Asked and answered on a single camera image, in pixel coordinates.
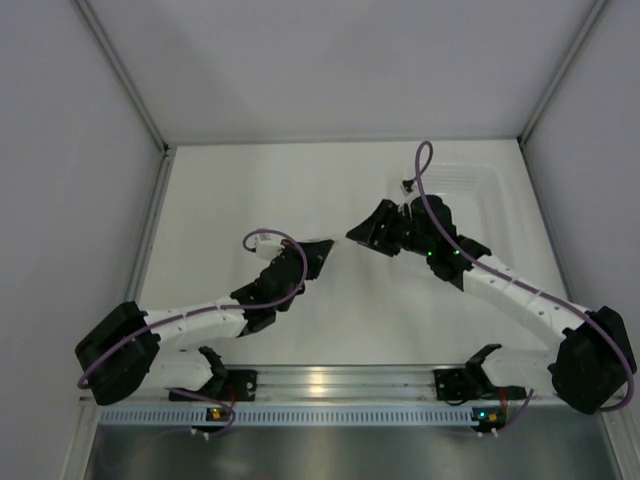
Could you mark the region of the clear zip top bag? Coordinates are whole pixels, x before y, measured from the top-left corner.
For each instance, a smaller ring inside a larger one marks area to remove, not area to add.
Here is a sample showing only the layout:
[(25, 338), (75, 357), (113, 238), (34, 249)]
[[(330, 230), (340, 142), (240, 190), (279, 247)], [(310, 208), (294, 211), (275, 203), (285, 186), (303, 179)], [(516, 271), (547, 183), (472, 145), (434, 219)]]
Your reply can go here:
[(335, 247), (339, 247), (340, 245), (345, 245), (347, 239), (344, 235), (328, 235), (328, 236), (320, 236), (316, 238), (312, 238), (308, 240), (308, 243), (316, 243), (316, 242), (325, 242), (332, 241)]

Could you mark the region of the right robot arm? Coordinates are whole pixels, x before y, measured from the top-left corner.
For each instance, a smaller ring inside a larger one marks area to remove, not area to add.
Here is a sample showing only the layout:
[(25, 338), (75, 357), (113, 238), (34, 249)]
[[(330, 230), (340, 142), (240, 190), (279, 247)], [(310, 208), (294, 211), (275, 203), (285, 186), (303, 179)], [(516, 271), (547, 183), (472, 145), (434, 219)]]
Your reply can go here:
[(435, 277), (498, 309), (542, 343), (537, 350), (482, 347), (463, 369), (477, 397), (500, 388), (534, 390), (592, 415), (637, 371), (616, 311), (589, 310), (518, 279), (488, 247), (457, 232), (450, 208), (436, 195), (401, 205), (384, 199), (346, 236), (388, 257), (420, 257)]

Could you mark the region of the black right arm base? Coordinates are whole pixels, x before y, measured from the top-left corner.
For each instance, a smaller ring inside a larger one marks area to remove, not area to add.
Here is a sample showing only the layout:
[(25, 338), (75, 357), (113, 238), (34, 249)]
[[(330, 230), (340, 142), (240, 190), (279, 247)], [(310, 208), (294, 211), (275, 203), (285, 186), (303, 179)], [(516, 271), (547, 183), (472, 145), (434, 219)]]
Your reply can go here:
[(483, 363), (501, 347), (501, 344), (489, 344), (473, 354), (463, 366), (435, 369), (433, 375), (437, 399), (451, 405), (472, 400), (499, 400), (499, 388), (489, 380)]

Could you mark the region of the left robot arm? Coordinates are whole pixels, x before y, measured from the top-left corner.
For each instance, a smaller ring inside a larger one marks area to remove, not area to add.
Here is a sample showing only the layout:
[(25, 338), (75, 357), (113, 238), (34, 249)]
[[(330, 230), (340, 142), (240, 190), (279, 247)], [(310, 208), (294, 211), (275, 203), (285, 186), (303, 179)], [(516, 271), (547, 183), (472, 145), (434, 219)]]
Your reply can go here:
[(266, 261), (258, 277), (218, 300), (149, 310), (135, 301), (116, 306), (76, 346), (78, 381), (97, 404), (167, 389), (215, 399), (228, 371), (212, 347), (218, 339), (257, 334), (273, 325), (320, 275), (334, 240), (296, 242), (273, 230), (247, 235), (243, 248)]

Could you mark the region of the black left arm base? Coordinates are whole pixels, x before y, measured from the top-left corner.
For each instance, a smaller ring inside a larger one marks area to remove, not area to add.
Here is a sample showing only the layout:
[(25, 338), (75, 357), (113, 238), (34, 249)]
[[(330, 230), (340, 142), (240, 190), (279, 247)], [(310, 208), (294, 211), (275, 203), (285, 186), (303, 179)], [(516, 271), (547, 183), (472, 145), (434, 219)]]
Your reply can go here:
[(253, 369), (227, 371), (225, 378), (214, 377), (192, 394), (221, 402), (253, 402), (257, 390), (258, 372)]

